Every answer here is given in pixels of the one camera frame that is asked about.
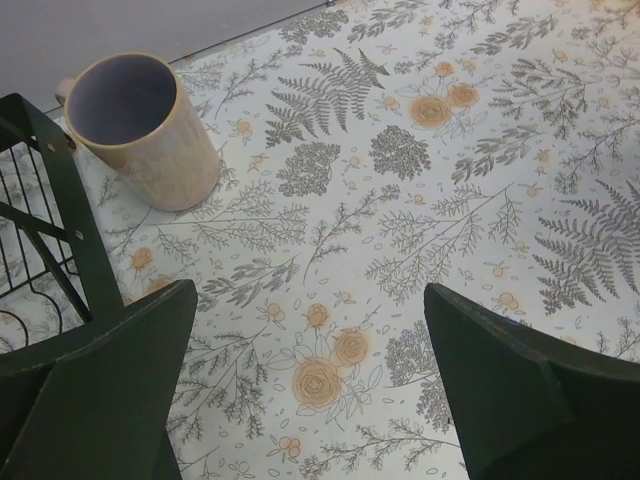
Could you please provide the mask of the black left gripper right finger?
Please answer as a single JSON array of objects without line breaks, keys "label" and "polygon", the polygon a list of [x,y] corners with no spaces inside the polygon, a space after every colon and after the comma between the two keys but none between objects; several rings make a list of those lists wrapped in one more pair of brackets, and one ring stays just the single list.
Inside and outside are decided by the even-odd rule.
[{"label": "black left gripper right finger", "polygon": [[472,479],[636,479],[639,366],[441,285],[424,314]]}]

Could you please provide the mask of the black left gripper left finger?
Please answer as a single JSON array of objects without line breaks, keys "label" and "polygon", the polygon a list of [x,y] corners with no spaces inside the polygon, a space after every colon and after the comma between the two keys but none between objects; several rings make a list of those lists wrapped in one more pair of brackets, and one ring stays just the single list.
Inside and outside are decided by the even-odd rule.
[{"label": "black left gripper left finger", "polygon": [[166,422],[197,303],[178,280],[2,355],[2,478],[180,478]]}]

